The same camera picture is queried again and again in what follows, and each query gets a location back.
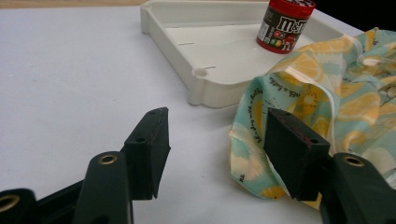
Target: m&m's container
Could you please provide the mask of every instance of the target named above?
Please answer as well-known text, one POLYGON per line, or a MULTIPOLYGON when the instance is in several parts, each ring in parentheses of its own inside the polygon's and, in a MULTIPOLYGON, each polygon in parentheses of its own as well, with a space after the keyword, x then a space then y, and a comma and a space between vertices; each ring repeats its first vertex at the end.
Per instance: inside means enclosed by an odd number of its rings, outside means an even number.
POLYGON ((256 42, 275 53, 291 52, 315 6, 311 0, 270 0, 256 42))

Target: fabric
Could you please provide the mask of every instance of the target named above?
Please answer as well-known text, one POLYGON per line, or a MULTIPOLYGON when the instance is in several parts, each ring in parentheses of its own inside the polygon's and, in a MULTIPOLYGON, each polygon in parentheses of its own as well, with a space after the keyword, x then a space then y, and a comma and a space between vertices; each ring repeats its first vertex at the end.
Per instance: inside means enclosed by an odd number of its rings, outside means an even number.
MULTIPOLYGON (((255 77, 241 98, 230 136, 230 175, 253 195, 287 190, 263 148, 266 110, 288 111, 331 143, 370 161, 396 189, 396 32, 316 42, 255 77)), ((305 202, 318 208, 316 202, 305 202)))

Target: metal screw hole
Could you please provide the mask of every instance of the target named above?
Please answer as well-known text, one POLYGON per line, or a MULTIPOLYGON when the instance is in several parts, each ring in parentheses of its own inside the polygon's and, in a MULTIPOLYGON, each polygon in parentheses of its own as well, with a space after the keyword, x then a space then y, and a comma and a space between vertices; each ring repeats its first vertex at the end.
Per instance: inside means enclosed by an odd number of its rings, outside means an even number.
POLYGON ((117 156, 115 155, 105 155, 99 159, 99 163, 103 165, 109 165, 117 160, 117 156))
POLYGON ((361 160, 359 160, 355 157, 345 156, 344 161, 346 163, 348 163, 349 165, 358 166, 358 167, 364 166, 364 162, 362 162, 361 160))
POLYGON ((8 209, 11 209, 15 206, 21 197, 16 194, 8 194, 0 198, 0 213, 6 212, 8 209))

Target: brass insert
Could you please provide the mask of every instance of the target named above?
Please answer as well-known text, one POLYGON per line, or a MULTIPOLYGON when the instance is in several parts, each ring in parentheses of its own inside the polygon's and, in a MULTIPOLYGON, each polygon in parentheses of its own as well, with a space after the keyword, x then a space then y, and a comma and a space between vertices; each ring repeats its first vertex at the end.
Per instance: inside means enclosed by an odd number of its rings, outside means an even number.
POLYGON ((16 194, 8 194, 0 198, 0 213, 6 212, 8 209, 15 206, 21 197, 16 194))
POLYGON ((115 155, 105 155, 98 160, 98 162, 102 165, 109 165, 117 160, 117 156, 115 155))

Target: tray hole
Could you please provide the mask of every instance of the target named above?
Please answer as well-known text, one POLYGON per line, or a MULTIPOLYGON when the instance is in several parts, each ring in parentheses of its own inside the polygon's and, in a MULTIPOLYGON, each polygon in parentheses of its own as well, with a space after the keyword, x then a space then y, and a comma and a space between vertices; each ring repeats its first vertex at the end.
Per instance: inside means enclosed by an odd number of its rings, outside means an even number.
POLYGON ((196 77, 206 77, 207 71, 204 68, 194 68, 192 70, 192 74, 196 77))
POLYGON ((213 68, 216 68, 216 66, 215 66, 215 65, 213 65, 213 66, 208 66, 208 67, 205 67, 204 69, 213 69, 213 68))
POLYGON ((179 46, 183 46, 183 45, 193 45, 194 43, 193 42, 188 42, 188 43, 181 43, 181 44, 178 44, 179 46))

